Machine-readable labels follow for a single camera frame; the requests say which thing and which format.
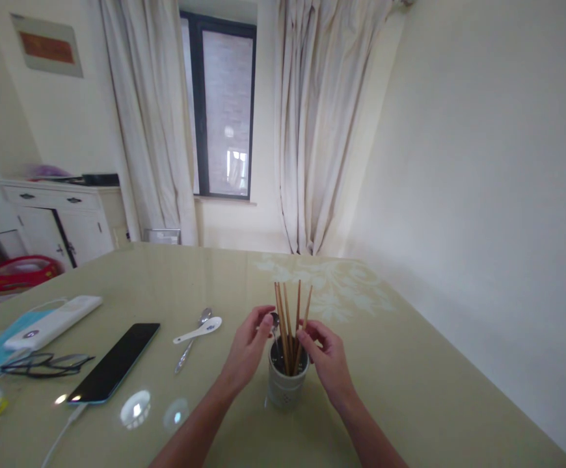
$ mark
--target cabinet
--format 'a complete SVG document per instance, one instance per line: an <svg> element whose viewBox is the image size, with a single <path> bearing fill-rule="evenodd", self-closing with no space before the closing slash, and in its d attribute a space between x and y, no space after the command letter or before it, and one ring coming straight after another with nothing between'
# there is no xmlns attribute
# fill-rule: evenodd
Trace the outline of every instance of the cabinet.
<svg viewBox="0 0 566 468"><path fill-rule="evenodd" d="M52 182L0 179L14 205L30 254L81 265L128 242L119 187L80 187Z"/></svg>

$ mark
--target chopstick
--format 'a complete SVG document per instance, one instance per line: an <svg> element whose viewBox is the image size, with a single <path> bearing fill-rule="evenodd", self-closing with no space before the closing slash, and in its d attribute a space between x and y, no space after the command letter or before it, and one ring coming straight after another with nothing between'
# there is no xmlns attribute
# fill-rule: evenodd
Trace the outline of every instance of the chopstick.
<svg viewBox="0 0 566 468"><path fill-rule="evenodd" d="M294 328L294 354L298 351L298 346L300 346L298 342L298 337L296 334L298 333L298 322L300 321L300 314L301 312L301 281L298 280L298 300L296 302L296 328Z"/></svg>
<svg viewBox="0 0 566 468"><path fill-rule="evenodd" d="M286 375L290 375L290 359L288 359L288 331L285 324L285 312L283 312L283 301L281 300L281 288L279 283L275 283L275 294L279 328L281 330L281 341L283 344L283 365Z"/></svg>
<svg viewBox="0 0 566 468"><path fill-rule="evenodd" d="M288 346L288 350L290 351L290 356L294 357L294 337L291 334L291 320L290 320L290 305L288 304L288 287L285 283L283 283L283 295L285 297L285 320L288 324L288 341L290 345Z"/></svg>
<svg viewBox="0 0 566 468"><path fill-rule="evenodd" d="M309 304L311 304L311 293L313 292L314 287L313 285L309 288L309 299L307 299L307 308L304 311L304 320L303 320L303 331L305 331L307 329L307 318L309 317ZM296 360L295 360L295 366L293 368L293 374L292 376L295 376L298 373L298 366L301 363L301 353L303 351L303 348L299 345L298 346L298 350L296 351Z"/></svg>
<svg viewBox="0 0 566 468"><path fill-rule="evenodd" d="M307 329L307 319L309 317L309 306L311 304L311 294L314 287L309 288L307 307L304 310L303 330ZM281 297L281 284L275 282L276 310L279 317L279 328L281 342L283 345L283 368L286 376L293 377L298 374L298 366L301 363L303 348L298 341L297 332L300 324L301 313L301 282L298 281L298 297L296 301L296 328L294 333L291 331L290 304L288 302L288 288L283 283L283 297Z"/></svg>

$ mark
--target phone screen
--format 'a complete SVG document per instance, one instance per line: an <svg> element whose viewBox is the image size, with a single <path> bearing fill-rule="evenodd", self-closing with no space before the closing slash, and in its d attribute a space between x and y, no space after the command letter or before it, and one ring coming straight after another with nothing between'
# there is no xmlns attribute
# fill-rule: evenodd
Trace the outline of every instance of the phone screen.
<svg viewBox="0 0 566 468"><path fill-rule="evenodd" d="M66 401L69 403L106 401L118 388L158 329L159 324L132 325Z"/></svg>

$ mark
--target glass tabletop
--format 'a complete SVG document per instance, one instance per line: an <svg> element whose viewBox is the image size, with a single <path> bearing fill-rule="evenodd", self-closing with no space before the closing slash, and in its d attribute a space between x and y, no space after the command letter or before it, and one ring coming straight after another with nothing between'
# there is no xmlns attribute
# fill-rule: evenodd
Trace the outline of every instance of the glass tabletop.
<svg viewBox="0 0 566 468"><path fill-rule="evenodd" d="M364 263L134 243L0 304L4 330L48 300L103 297L101 307L42 350L97 356L81 374L0 379L9 401L0 416L0 466L40 466L74 409L60 397L132 324L158 322L159 333L116 393L87 408L51 461L52 467L148 465L218 376L250 309L275 304L274 281L294 290L298 280L302 304L313 285L310 318L342 337L361 399L410 466L566 465L564 452ZM196 329L206 307L222 325L195 341L175 374L187 344L172 339ZM264 352L206 466L358 465L313 367L291 411L267 400L267 377Z"/></svg>

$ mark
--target remote control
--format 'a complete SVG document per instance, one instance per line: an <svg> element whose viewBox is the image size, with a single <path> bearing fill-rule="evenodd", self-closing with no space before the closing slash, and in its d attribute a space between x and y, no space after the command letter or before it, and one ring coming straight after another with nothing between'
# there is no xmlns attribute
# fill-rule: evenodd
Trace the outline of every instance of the remote control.
<svg viewBox="0 0 566 468"><path fill-rule="evenodd" d="M77 296L3 344L9 350L39 350L103 303L97 296Z"/></svg>

